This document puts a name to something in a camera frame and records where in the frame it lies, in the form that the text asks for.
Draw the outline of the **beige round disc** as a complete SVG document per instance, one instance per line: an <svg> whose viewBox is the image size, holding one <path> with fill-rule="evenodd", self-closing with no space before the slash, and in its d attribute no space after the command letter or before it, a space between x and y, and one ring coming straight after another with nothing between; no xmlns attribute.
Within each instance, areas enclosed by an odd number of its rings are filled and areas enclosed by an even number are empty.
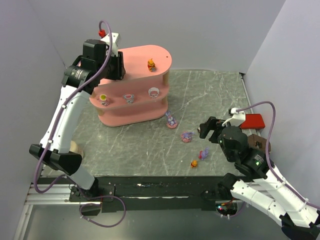
<svg viewBox="0 0 320 240"><path fill-rule="evenodd" d="M75 141L70 142L70 148L69 151L75 154L79 154L81 158L84 158L84 152L83 150L79 147L79 145Z"/></svg>

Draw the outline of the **pink cloud toy blue bows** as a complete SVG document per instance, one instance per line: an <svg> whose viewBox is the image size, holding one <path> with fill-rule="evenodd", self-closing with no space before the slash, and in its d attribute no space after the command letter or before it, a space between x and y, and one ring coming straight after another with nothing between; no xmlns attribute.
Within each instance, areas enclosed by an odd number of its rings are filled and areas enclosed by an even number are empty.
<svg viewBox="0 0 320 240"><path fill-rule="evenodd" d="M126 101L127 104L132 104L135 100L134 94L124 94L123 99Z"/></svg>

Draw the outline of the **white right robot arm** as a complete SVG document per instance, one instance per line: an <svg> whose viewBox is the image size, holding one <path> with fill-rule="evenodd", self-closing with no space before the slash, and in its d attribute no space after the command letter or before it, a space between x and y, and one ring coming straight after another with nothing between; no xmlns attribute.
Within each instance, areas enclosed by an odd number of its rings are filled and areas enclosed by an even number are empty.
<svg viewBox="0 0 320 240"><path fill-rule="evenodd" d="M267 161L266 154L248 144L248 136L238 126L224 125L221 119L210 117L198 128L204 139L213 132L209 141L218 144L226 160L251 182L261 186L267 194L254 189L234 174L227 173L218 183L221 196L241 200L269 218L291 240L315 240L319 234L320 211L294 194L279 169Z"/></svg>

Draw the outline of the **pink cup toy yellow top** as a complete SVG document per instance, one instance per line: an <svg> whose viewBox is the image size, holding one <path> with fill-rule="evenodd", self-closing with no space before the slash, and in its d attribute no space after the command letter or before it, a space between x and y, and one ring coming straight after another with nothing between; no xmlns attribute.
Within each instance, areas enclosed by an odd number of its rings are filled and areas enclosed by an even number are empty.
<svg viewBox="0 0 320 240"><path fill-rule="evenodd" d="M110 99L107 97L106 94L100 94L98 100L100 104L104 107L107 107L110 104Z"/></svg>

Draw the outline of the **pink three-tier wooden shelf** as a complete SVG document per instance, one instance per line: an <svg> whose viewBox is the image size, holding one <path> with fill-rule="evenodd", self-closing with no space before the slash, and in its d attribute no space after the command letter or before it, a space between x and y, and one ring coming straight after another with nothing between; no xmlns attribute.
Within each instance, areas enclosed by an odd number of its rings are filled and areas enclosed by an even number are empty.
<svg viewBox="0 0 320 240"><path fill-rule="evenodd" d="M93 90L91 104L99 120L108 127L119 127L159 119L168 110L169 73L171 54L158 45L143 45L121 49L126 74L122 80L102 79ZM150 72L148 60L153 59L156 71ZM148 90L159 89L159 96L152 99ZM99 95L105 94L110 104L102 106ZM125 94L134 94L134 102L127 104Z"/></svg>

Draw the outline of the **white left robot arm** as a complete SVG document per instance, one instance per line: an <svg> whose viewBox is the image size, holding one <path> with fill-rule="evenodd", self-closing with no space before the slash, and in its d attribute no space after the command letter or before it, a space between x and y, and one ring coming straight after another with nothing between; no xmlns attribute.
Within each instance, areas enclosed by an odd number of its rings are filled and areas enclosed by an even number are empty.
<svg viewBox="0 0 320 240"><path fill-rule="evenodd" d="M115 40L88 39L78 56L63 75L59 102L50 125L29 153L42 164L61 171L83 190L96 187L97 181L82 167L82 156L70 150L72 136L80 114L101 79L122 80L125 75L123 54Z"/></svg>

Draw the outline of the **orange bear toy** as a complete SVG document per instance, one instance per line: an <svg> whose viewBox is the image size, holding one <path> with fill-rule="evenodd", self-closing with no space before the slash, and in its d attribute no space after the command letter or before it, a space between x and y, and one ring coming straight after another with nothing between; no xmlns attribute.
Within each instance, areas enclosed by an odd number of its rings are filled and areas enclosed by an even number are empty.
<svg viewBox="0 0 320 240"><path fill-rule="evenodd" d="M157 70L156 64L152 58L147 61L147 68L150 72L155 72Z"/></svg>
<svg viewBox="0 0 320 240"><path fill-rule="evenodd" d="M198 161L197 161L197 160L193 160L193 161L190 163L190 166L191 166L191 168L197 168L197 167L198 167Z"/></svg>

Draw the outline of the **pink white frilly toy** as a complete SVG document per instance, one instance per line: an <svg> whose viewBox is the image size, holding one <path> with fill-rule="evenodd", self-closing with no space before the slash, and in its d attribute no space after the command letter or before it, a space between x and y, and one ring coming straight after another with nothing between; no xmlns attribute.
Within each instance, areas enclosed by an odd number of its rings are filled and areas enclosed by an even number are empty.
<svg viewBox="0 0 320 240"><path fill-rule="evenodd" d="M160 94L160 90L157 87L151 87L148 90L148 96L151 99L156 99L159 96L159 94Z"/></svg>

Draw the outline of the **black base frame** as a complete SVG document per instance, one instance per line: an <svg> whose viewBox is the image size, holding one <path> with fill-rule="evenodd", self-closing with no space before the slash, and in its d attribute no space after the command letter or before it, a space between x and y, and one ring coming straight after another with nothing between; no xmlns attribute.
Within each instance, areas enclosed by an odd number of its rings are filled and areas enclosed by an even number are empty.
<svg viewBox="0 0 320 240"><path fill-rule="evenodd" d="M234 215L240 207L222 176L98 177L91 190L73 186L70 202L92 202L102 213L117 211L189 210Z"/></svg>

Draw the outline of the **small purple bunny toy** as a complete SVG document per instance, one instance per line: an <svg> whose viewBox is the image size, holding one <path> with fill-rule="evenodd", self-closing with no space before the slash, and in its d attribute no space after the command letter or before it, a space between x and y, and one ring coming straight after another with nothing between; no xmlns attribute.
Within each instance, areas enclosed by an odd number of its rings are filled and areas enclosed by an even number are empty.
<svg viewBox="0 0 320 240"><path fill-rule="evenodd" d="M209 148L206 147L204 150L201 150L199 152L198 159L203 161L204 159L207 158L208 154L209 154Z"/></svg>

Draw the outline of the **red box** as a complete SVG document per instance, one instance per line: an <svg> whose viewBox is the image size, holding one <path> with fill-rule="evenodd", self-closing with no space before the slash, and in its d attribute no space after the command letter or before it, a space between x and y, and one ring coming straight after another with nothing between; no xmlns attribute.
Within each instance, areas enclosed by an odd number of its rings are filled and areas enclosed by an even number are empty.
<svg viewBox="0 0 320 240"><path fill-rule="evenodd" d="M265 122L261 114L246 114L245 121L240 125L243 130L261 130L265 128Z"/></svg>

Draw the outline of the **green brown tape roll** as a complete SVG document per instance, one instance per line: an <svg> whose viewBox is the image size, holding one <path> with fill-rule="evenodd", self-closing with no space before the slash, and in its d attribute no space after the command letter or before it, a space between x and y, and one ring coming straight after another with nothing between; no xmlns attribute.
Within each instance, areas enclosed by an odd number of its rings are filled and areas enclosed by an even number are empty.
<svg viewBox="0 0 320 240"><path fill-rule="evenodd" d="M251 134L247 138L247 143L250 148L258 149L266 152L267 139L257 134Z"/></svg>

